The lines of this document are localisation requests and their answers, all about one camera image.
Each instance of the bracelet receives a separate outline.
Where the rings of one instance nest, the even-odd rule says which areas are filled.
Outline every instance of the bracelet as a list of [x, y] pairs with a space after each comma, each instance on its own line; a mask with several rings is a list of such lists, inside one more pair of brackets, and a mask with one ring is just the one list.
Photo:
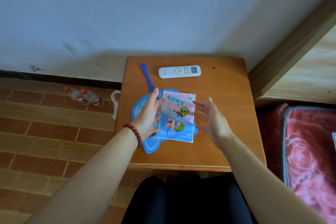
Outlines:
[[131, 129], [135, 133], [135, 136], [138, 139], [138, 147], [137, 148], [140, 148], [140, 146], [142, 145], [142, 140], [141, 140], [141, 136], [140, 136], [139, 132], [135, 129], [135, 126], [133, 126], [130, 123], [125, 124], [123, 128], [126, 128], [126, 127]]

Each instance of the person's left hand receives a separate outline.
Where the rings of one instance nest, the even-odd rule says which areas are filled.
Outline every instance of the person's left hand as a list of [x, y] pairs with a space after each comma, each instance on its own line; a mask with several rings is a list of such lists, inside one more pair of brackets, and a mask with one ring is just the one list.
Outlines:
[[133, 126], [135, 126], [135, 128], [137, 129], [143, 141], [145, 141], [152, 133], [158, 132], [161, 129], [153, 127], [153, 124], [161, 118], [161, 115], [156, 115], [156, 113], [161, 110], [159, 106], [162, 105], [166, 100], [156, 100], [158, 94], [159, 89], [156, 88], [149, 95], [145, 106], [132, 122]]

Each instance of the bottle label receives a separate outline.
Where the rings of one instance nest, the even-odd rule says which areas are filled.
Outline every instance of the bottle label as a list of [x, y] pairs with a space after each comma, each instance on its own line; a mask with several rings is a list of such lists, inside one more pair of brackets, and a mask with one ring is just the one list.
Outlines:
[[77, 99], [77, 101], [78, 101], [79, 103], [82, 103], [83, 105], [87, 103], [87, 100], [84, 99], [84, 97], [81, 97], [81, 98]]
[[95, 102], [93, 102], [94, 105], [100, 106], [103, 103], [103, 99], [101, 97], [98, 97]]

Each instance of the white wall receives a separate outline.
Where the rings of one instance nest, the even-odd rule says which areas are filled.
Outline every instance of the white wall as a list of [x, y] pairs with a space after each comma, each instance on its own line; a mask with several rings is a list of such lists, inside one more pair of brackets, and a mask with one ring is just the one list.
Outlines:
[[0, 69], [121, 82], [126, 57], [244, 57], [250, 70], [321, 0], [0, 0]]

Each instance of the floral pattern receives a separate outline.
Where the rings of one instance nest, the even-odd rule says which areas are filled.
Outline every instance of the floral pattern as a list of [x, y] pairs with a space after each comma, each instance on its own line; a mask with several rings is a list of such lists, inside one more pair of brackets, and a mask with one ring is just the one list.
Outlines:
[[[283, 113], [288, 105], [258, 117], [268, 168], [282, 179]], [[290, 188], [327, 223], [336, 224], [336, 113], [294, 109], [286, 120]]]

